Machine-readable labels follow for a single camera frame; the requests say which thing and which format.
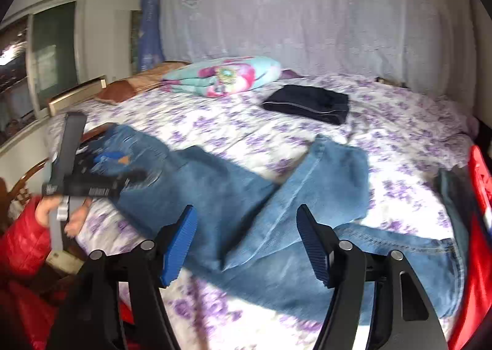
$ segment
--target hand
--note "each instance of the hand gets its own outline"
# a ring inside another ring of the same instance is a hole
[[[38,224],[44,227],[49,225],[49,214],[51,210],[56,209],[62,201],[61,196],[49,196],[41,199],[36,207],[35,217]],[[85,219],[89,214],[89,207],[92,203],[92,199],[86,198],[84,203],[75,210],[68,219],[68,223],[65,226],[65,233],[69,237],[77,236],[84,226]]]

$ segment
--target silver bolt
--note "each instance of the silver bolt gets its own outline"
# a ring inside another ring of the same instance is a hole
[[[393,250],[391,252],[391,257],[393,257],[395,260],[402,261],[403,260],[403,253],[399,250]]]
[[[99,260],[102,257],[102,250],[94,250],[89,254],[89,257],[93,260]]]
[[[144,240],[141,244],[140,244],[140,248],[142,250],[151,250],[153,249],[154,247],[154,242],[153,240]]]
[[[354,246],[348,241],[348,240],[341,240],[339,243],[339,247],[342,250],[349,251],[351,250]]]

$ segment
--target white lace curtain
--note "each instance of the white lace curtain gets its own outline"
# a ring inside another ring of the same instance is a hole
[[[302,74],[362,73],[471,108],[469,0],[161,0],[170,60],[266,55]]]

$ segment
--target floral bedsheet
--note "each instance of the floral bedsheet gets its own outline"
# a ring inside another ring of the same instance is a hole
[[[348,94],[346,123],[333,126],[262,109],[261,102],[285,84]],[[199,145],[278,182],[297,166],[317,134],[329,136],[368,153],[371,205],[360,224],[434,239],[453,236],[431,182],[440,167],[464,166],[472,141],[467,118],[447,99],[432,100],[363,76],[326,74],[278,81],[226,98],[155,89],[117,106],[90,100],[77,109],[88,115],[86,130],[105,122],[128,124],[173,149]],[[52,153],[62,123],[63,116],[51,121]],[[88,252],[115,254],[132,249],[142,237],[108,201],[97,200],[77,240]],[[122,299],[129,302],[127,285],[120,286]],[[186,270],[162,297],[187,350],[310,349],[321,328],[228,296]],[[442,324],[447,333],[451,321]],[[367,335],[368,327],[360,327],[354,349],[365,348]]]

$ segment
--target window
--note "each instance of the window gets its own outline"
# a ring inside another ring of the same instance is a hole
[[[86,81],[85,0],[45,0],[0,25],[0,146],[48,115],[48,100]]]

